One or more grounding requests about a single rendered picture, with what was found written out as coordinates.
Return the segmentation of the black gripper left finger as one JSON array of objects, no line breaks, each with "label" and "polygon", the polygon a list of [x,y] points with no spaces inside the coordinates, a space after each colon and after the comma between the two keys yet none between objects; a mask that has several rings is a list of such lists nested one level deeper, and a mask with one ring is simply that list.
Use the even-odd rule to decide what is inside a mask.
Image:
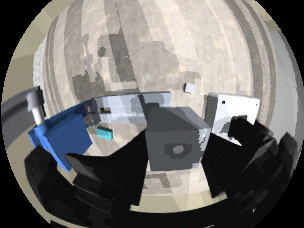
[{"label": "black gripper left finger", "polygon": [[145,129],[141,130],[136,138],[132,138],[127,145],[117,149],[116,153],[113,151],[111,155],[92,157],[67,153],[64,158],[76,173],[115,186],[133,206],[140,206],[141,190],[149,162],[144,131]]}]

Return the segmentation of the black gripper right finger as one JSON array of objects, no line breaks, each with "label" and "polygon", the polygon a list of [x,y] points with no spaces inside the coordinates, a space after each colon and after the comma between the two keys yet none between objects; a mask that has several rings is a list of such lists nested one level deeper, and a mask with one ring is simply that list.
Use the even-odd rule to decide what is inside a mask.
[{"label": "black gripper right finger", "polygon": [[216,134],[209,134],[207,147],[200,162],[212,198],[224,195],[224,190],[244,174],[244,170],[248,169],[253,159],[261,157],[265,151],[271,149],[272,142],[275,142],[275,138],[269,138],[267,141],[264,139],[249,146],[240,146],[221,138],[220,135],[217,137]]}]

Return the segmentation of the light blue rectangular block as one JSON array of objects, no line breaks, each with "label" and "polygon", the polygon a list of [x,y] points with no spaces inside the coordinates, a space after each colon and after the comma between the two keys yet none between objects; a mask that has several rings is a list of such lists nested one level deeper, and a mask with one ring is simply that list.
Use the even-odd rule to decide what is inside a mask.
[{"label": "light blue rectangular block", "polygon": [[113,130],[104,129],[104,127],[97,127],[97,137],[111,139],[113,138]]}]

